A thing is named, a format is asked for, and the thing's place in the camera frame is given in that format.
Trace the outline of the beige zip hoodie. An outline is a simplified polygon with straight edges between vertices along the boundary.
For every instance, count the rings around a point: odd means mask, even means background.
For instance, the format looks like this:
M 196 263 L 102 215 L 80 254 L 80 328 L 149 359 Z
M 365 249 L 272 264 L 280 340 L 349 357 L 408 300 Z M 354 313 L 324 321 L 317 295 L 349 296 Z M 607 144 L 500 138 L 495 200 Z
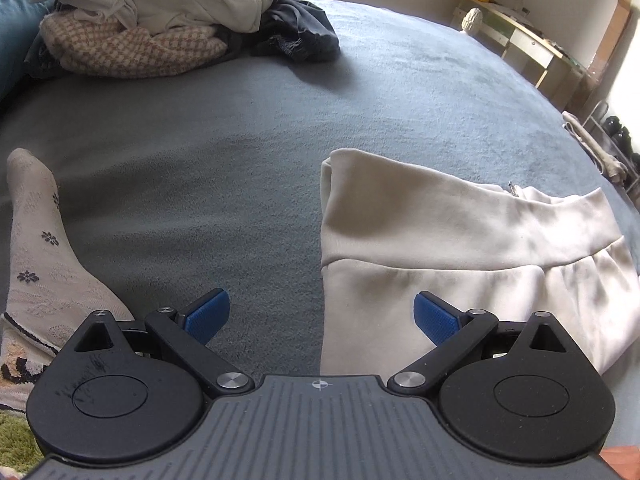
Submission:
M 434 347 L 427 290 L 505 321 L 552 313 L 599 372 L 639 336 L 639 275 L 601 190 L 506 191 L 358 150 L 321 167 L 326 375 L 389 378 Z

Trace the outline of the grey-blue bed blanket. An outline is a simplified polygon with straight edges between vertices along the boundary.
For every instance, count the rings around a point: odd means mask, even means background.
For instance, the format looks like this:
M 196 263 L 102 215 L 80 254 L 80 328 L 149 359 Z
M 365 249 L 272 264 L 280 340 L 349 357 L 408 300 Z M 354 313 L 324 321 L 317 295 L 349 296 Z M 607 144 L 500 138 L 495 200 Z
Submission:
M 528 82 L 457 32 L 326 0 L 341 57 L 237 58 L 145 80 L 65 76 L 15 89 L 1 149 L 54 173 L 81 262 L 137 314 L 221 286 L 216 349 L 251 373 L 320 368 L 321 163 L 360 148 L 555 196 L 604 188 L 639 217 Z

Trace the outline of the folded beige garment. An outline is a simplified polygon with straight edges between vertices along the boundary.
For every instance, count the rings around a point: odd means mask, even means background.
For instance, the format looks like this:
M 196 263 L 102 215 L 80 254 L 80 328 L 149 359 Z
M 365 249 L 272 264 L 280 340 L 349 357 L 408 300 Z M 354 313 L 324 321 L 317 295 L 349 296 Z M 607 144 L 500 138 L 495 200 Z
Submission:
M 626 167 L 608 154 L 595 138 L 582 126 L 578 118 L 563 112 L 563 127 L 582 146 L 600 171 L 600 175 L 614 184 L 623 184 L 627 177 Z

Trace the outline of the metal storage shelf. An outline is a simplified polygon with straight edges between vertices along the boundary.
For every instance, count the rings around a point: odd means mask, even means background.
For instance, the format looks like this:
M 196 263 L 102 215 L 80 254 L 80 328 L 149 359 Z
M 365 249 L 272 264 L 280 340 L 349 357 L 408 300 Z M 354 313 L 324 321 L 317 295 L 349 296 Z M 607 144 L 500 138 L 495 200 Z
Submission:
M 622 164 L 625 175 L 620 179 L 620 186 L 629 196 L 634 194 L 639 186 L 639 153 L 634 150 L 631 135 L 620 118 L 608 112 L 608 102 L 597 102 L 582 125 L 606 154 Z

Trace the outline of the cream side desk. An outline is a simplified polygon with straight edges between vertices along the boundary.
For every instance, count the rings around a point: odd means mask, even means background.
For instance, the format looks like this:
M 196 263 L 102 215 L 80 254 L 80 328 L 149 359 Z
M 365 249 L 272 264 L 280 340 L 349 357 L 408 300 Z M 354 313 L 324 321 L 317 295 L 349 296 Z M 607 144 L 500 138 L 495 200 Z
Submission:
M 586 70 L 550 39 L 539 36 L 503 12 L 495 3 L 458 0 L 450 26 L 462 29 L 471 10 L 482 12 L 475 39 L 524 79 L 530 82 L 558 110 L 565 110 Z

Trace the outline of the checked pink cloth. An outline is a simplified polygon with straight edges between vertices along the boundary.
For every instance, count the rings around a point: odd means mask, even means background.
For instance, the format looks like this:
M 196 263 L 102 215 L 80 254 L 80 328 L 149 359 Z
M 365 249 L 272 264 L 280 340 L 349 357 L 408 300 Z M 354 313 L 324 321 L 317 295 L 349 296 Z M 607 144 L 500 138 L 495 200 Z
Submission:
M 48 52 L 68 72 L 117 79 L 176 76 L 222 58 L 227 44 L 213 26 L 180 26 L 153 35 L 126 29 L 109 18 L 102 23 L 54 12 L 40 23 Z

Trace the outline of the long cardboard box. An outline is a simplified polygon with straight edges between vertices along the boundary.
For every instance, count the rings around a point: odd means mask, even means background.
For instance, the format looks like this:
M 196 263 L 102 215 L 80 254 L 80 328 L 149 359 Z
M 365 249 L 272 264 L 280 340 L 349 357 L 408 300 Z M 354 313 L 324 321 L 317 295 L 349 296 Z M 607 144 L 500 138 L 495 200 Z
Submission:
M 616 8 L 608 23 L 599 47 L 589 64 L 584 78 L 585 93 L 579 111 L 582 113 L 589 101 L 603 88 L 605 79 L 611 71 L 620 42 L 623 40 L 632 14 L 632 0 L 617 0 Z

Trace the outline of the dark furry garment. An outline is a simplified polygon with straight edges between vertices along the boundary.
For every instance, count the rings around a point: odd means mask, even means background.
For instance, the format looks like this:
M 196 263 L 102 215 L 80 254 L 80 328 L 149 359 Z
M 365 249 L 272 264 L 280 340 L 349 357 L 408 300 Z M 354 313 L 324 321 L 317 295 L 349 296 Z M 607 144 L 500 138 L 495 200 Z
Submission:
M 254 55 L 282 55 L 295 63 L 332 62 L 341 54 L 326 12 L 307 0 L 272 0 L 245 44 Z

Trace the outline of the blue duvet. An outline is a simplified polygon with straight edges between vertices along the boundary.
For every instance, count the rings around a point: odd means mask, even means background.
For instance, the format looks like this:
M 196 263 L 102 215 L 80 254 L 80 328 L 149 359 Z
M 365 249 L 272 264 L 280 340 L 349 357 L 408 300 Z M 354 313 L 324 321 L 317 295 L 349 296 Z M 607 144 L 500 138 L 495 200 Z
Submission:
M 54 0 L 1 0 L 1 99 L 23 77 L 24 59 L 53 6 Z

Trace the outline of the cream bed post knob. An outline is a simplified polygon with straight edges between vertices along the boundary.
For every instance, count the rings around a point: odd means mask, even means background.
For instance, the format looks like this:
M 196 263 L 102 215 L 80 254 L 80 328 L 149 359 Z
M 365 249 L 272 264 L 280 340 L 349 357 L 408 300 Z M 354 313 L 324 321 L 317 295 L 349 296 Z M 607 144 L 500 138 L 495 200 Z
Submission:
M 484 15 L 480 8 L 472 8 L 465 14 L 461 22 L 461 32 L 466 36 L 474 37 L 482 29 Z

